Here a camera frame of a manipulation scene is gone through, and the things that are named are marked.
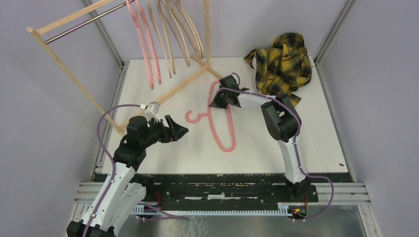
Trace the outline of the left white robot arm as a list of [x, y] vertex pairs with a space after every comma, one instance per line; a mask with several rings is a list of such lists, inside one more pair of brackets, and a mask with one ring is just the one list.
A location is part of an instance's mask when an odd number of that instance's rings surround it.
[[116, 237], [121, 227], [142, 201], [155, 196], [153, 178], [137, 173], [146, 157], [146, 149], [155, 143], [178, 141], [188, 128], [164, 119], [135, 116], [129, 120], [127, 134], [111, 158], [112, 171], [108, 174], [93, 204], [79, 221], [71, 221], [69, 237]]

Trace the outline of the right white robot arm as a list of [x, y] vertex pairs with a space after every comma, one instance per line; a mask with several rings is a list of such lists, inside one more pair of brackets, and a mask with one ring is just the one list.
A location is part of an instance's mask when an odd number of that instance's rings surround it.
[[285, 164], [286, 197], [291, 201], [299, 201], [305, 196], [310, 183], [299, 156], [301, 119], [290, 98], [286, 95], [263, 95], [248, 88], [239, 88], [232, 75], [223, 77], [219, 83], [220, 88], [209, 106], [226, 109], [232, 105], [261, 110], [268, 133], [280, 146]]

